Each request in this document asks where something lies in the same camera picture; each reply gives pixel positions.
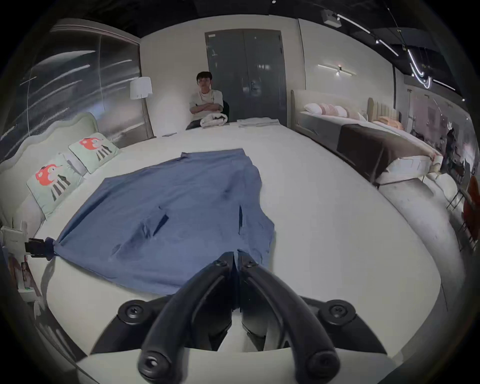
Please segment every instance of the black hair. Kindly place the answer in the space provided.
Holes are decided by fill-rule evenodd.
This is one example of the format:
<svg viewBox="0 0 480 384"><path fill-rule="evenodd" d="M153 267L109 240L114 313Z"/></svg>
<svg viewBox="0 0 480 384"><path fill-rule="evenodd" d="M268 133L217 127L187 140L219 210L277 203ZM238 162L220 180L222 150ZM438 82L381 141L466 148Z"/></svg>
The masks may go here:
<svg viewBox="0 0 480 384"><path fill-rule="evenodd" d="M200 73L197 75L197 82L198 82L200 79L210 79L210 80L212 80L212 73L209 72L209 71L200 72Z"/></svg>

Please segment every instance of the headboard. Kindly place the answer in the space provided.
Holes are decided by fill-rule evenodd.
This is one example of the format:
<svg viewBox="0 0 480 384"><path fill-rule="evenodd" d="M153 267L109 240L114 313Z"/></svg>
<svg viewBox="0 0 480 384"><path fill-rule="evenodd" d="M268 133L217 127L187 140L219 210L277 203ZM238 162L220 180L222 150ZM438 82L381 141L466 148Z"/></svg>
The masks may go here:
<svg viewBox="0 0 480 384"><path fill-rule="evenodd" d="M362 110L365 109L365 107L362 108L361 105L356 101L346 97L330 93L308 91L305 89L292 89L290 91L290 102L292 129L295 129L295 125L297 124L297 113L304 111L305 108L303 106L309 103L340 105L341 107L348 108L349 110L357 111L359 113L362 113Z"/></svg>
<svg viewBox="0 0 480 384"><path fill-rule="evenodd" d="M69 151L75 141L98 132L95 117L80 113L70 121L56 121L40 135L27 137L15 155L0 164L0 213L2 221L11 223L17 208L30 193L26 182L38 167L58 152Z"/></svg>
<svg viewBox="0 0 480 384"><path fill-rule="evenodd" d="M399 116L396 109L390 108L388 105L379 103L378 101L374 101L371 97L368 99L367 115L368 121L378 120L380 116L387 116L393 120L398 120Z"/></svg>

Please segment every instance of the white lamp shade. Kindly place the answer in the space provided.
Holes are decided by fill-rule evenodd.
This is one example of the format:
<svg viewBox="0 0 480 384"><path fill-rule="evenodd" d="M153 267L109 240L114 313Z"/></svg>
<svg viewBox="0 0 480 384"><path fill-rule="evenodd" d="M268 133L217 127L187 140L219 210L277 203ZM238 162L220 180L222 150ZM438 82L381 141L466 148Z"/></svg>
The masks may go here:
<svg viewBox="0 0 480 384"><path fill-rule="evenodd" d="M131 100L143 99L152 94L152 82L150 77L144 76L130 81Z"/></svg>

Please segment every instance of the gray door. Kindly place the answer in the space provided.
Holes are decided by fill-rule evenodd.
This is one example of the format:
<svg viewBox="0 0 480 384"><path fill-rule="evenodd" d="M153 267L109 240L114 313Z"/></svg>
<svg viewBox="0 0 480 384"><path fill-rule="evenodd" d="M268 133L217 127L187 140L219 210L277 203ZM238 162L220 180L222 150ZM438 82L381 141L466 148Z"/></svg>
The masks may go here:
<svg viewBox="0 0 480 384"><path fill-rule="evenodd" d="M244 29L250 80L251 115L287 125L287 86L280 31Z"/></svg>
<svg viewBox="0 0 480 384"><path fill-rule="evenodd" d="M212 88L221 91L224 102L228 102L228 120L250 117L250 82L242 30L208 32L205 40Z"/></svg>
<svg viewBox="0 0 480 384"><path fill-rule="evenodd" d="M230 107L229 121L270 117L287 124L287 86L280 31L232 29L205 34L213 88Z"/></svg>

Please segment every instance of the ceiling track light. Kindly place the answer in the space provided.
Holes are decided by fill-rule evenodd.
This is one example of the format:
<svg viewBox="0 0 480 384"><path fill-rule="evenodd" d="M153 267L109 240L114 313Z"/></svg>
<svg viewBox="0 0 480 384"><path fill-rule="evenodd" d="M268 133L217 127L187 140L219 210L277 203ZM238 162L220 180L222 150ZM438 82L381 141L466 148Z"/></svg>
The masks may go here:
<svg viewBox="0 0 480 384"><path fill-rule="evenodd" d="M413 72L413 75L415 76L415 78L416 78L420 83L422 83L422 85L423 85L426 89L429 89L430 86L432 85L432 77L429 76L427 80L421 79L420 76L418 76L418 74L413 70L413 65L412 65L412 63L410 63L410 67L411 67L411 69L412 69L412 72Z"/></svg>
<svg viewBox="0 0 480 384"><path fill-rule="evenodd" d="M444 87L450 88L451 90L455 91L455 88L453 88L453 87L451 87L451 86L449 86L445 83L442 83L441 81L438 81L438 80L435 80L435 79L433 81L435 81L437 84L443 85Z"/></svg>
<svg viewBox="0 0 480 384"><path fill-rule="evenodd" d="M338 13L336 14L336 19L337 19L337 20L343 19L343 20L345 20L345 21L348 21L349 23L357 26L358 28L360 28L362 31L365 31L365 32L368 33L369 35L371 34L371 32L370 32L368 29L363 28L360 24L357 24L356 22L354 22L354 21L352 21L352 20L350 20L350 19L346 18L345 16L342 16L342 15L340 15L340 14L338 14Z"/></svg>
<svg viewBox="0 0 480 384"><path fill-rule="evenodd" d="M413 63L413 66L415 67L415 69L417 70L417 73L420 77L423 77L423 75L425 74L425 72L422 72L419 70L418 66L417 66L417 62L415 61L415 59L413 58L413 54L412 52L410 51L410 49L407 49L407 52L408 52L408 55L410 56L410 60L412 61Z"/></svg>
<svg viewBox="0 0 480 384"><path fill-rule="evenodd" d="M378 39L376 41L376 43L377 42L382 43L384 46L386 46L389 50L391 50L398 57L398 53L396 53L395 50L391 46L389 46L387 43L385 43L383 40Z"/></svg>

